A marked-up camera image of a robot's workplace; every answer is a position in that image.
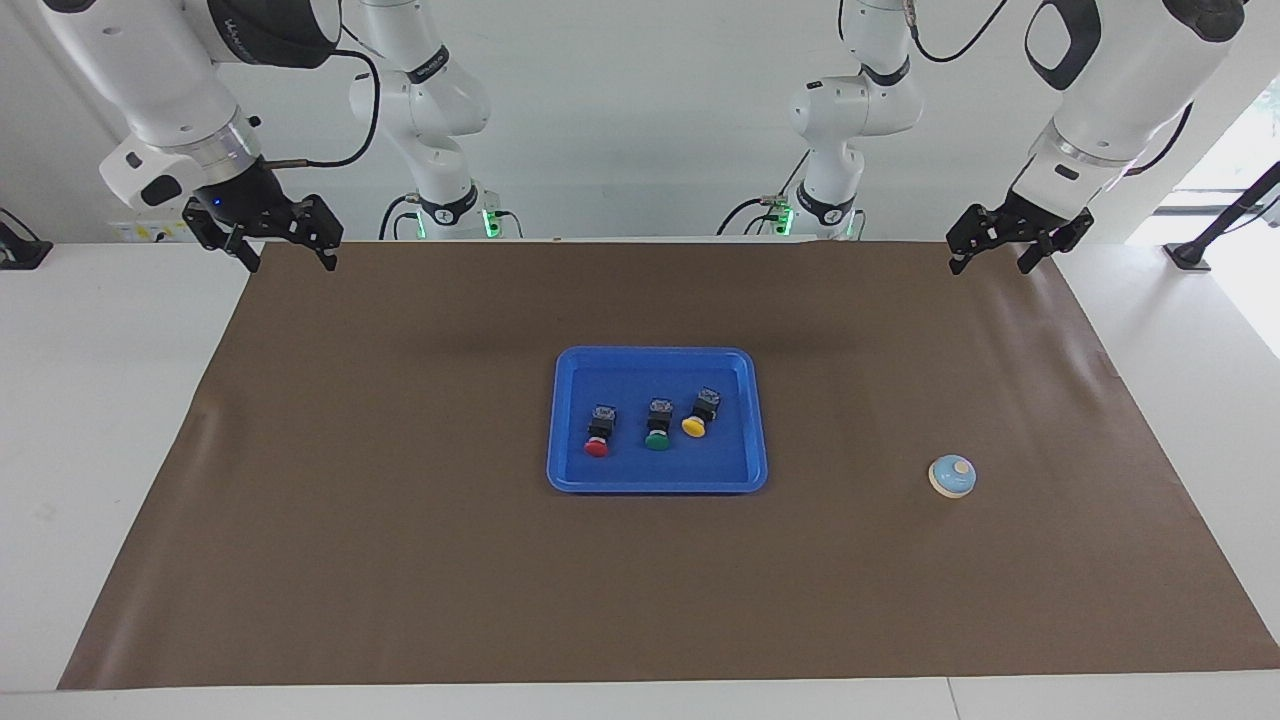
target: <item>white wall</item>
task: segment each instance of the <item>white wall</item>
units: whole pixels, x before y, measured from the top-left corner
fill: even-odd
[[[55,238],[108,240],[102,223],[122,213],[96,177],[108,131],[91,113],[95,102],[69,99],[76,83],[49,59],[60,51],[41,55],[47,37],[24,37],[28,31],[4,17],[18,4],[19,15],[36,18],[36,0],[3,1],[0,201]],[[993,3],[920,3],[927,45],[954,50]],[[360,32],[358,5],[348,5]],[[776,191],[804,151],[786,119],[791,94],[819,76],[856,72],[836,37],[836,5],[438,0],[433,8],[454,59],[494,99],[489,129],[463,140],[474,173],[521,214],[530,234],[582,237],[710,233],[740,200]],[[864,142],[869,237],[941,238],[970,202],[1004,197],[1057,104],[1021,53],[1037,5],[1010,3],[961,61],[916,59],[929,105],[923,122]],[[1280,73],[1280,4],[1252,3],[1248,13],[1181,143],[1158,169],[1096,204],[1093,240],[1128,237]],[[335,59],[315,72],[227,67],[221,74],[246,110],[266,120],[260,132],[269,155],[332,159],[362,138],[346,100],[360,70]],[[323,193],[348,237],[374,234],[387,201],[411,190],[381,141],[357,167],[282,177],[293,193]]]

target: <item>blue tray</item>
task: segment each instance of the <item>blue tray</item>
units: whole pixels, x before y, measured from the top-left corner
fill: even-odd
[[[707,437],[680,429],[704,387],[721,393]],[[644,446],[649,401],[676,404],[671,450]],[[617,407],[608,457],[582,451],[596,405]],[[547,477],[568,493],[741,495],[768,477],[755,366],[718,347],[571,347],[556,364]]]

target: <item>brown tablecloth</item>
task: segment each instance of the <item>brown tablecloth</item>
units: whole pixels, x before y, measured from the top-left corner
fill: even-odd
[[[556,492],[556,357],[614,343],[750,352],[765,488]],[[60,687],[1276,666],[1052,264],[388,243],[268,249]]]

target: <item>green button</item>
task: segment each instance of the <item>green button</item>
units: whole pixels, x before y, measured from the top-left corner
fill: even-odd
[[[662,430],[654,430],[649,433],[649,437],[644,438],[644,446],[649,450],[667,450],[671,447],[671,438]]]

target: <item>yellow button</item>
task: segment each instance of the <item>yellow button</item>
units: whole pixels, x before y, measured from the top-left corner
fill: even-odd
[[[703,423],[701,418],[685,418],[685,421],[680,424],[689,437],[703,437],[707,434],[707,423]]]

